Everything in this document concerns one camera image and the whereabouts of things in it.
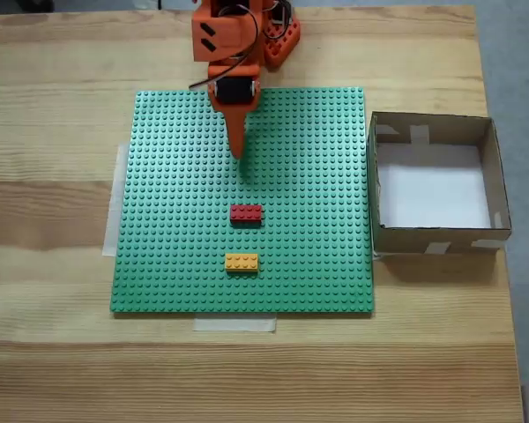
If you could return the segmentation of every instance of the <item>black wire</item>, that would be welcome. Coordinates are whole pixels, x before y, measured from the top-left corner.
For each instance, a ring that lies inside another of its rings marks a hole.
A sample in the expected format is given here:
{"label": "black wire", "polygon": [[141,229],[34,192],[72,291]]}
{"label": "black wire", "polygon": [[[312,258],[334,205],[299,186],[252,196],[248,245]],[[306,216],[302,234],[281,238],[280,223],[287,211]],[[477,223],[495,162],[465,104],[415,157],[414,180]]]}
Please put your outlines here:
{"label": "black wire", "polygon": [[218,73],[217,75],[215,75],[213,77],[209,77],[209,78],[206,78],[206,79],[204,79],[204,80],[202,80],[200,82],[197,82],[196,84],[189,85],[188,86],[189,90],[195,90],[195,89],[199,88],[202,85],[207,85],[207,84],[211,84],[212,82],[219,81],[220,79],[225,77],[230,71],[235,69],[241,63],[243,63],[247,59],[247,57],[249,57],[249,55],[251,54],[251,52],[253,51],[253,49],[257,45],[257,41],[258,41],[258,23],[257,23],[257,18],[255,18],[255,15],[253,14],[252,11],[250,11],[248,8],[246,8],[242,4],[231,4],[229,6],[224,7],[220,12],[226,13],[227,10],[229,10],[229,9],[231,9],[233,7],[237,7],[239,9],[243,9],[244,11],[246,11],[253,18],[253,23],[255,24],[255,40],[249,46],[249,48],[247,49],[245,54],[243,56],[241,56],[237,62],[233,63],[227,69],[225,69],[224,71]]}
{"label": "black wire", "polygon": [[282,30],[282,33],[280,35],[277,35],[276,37],[270,37],[266,32],[264,32],[264,36],[269,40],[279,40],[284,37],[288,28],[290,27],[290,20],[292,20],[292,6],[290,5],[290,2],[288,2],[288,0],[278,0],[277,5],[280,5],[282,9],[284,9],[284,16],[282,19],[284,29]]}

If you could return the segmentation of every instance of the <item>gray floor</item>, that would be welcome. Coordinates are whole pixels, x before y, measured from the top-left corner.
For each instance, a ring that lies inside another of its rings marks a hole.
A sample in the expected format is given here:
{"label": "gray floor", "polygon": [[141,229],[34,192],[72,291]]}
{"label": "gray floor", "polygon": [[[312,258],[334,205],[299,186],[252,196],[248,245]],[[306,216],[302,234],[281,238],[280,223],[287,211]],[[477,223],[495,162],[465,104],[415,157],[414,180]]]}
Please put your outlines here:
{"label": "gray floor", "polygon": [[[57,11],[156,9],[156,0],[56,0]],[[510,201],[508,242],[519,371],[529,381],[529,0],[294,0],[306,5],[476,4],[488,109],[495,118]],[[162,0],[165,9],[192,9],[190,0]],[[0,0],[0,13],[19,12]]]}

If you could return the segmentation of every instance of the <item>red lego brick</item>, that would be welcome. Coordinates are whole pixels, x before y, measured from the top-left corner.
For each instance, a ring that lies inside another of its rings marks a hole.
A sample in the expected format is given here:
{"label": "red lego brick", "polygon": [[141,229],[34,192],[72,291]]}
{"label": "red lego brick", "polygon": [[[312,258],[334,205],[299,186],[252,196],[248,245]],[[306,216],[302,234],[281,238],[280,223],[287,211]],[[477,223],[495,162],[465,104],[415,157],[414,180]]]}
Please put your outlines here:
{"label": "red lego brick", "polygon": [[231,223],[261,223],[263,207],[260,205],[233,204],[229,210]]}

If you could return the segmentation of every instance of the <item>yellow lego brick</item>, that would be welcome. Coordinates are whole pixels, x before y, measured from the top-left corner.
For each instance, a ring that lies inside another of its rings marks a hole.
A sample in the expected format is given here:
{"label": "yellow lego brick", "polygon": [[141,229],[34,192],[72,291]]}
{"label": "yellow lego brick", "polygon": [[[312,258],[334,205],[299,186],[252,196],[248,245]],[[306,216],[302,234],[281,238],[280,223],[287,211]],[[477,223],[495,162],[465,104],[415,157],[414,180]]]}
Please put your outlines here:
{"label": "yellow lego brick", "polygon": [[258,254],[226,253],[226,271],[258,271]]}

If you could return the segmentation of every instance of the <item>black object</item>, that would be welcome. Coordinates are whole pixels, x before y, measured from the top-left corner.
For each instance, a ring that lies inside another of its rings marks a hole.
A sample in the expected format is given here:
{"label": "black object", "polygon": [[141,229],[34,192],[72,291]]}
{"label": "black object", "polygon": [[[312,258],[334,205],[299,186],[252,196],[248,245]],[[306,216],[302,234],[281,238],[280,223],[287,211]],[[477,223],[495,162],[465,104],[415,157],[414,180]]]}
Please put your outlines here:
{"label": "black object", "polygon": [[22,11],[28,13],[51,13],[55,11],[53,0],[16,0]]}
{"label": "black object", "polygon": [[221,104],[249,104],[253,101],[252,77],[224,77],[216,82]]}

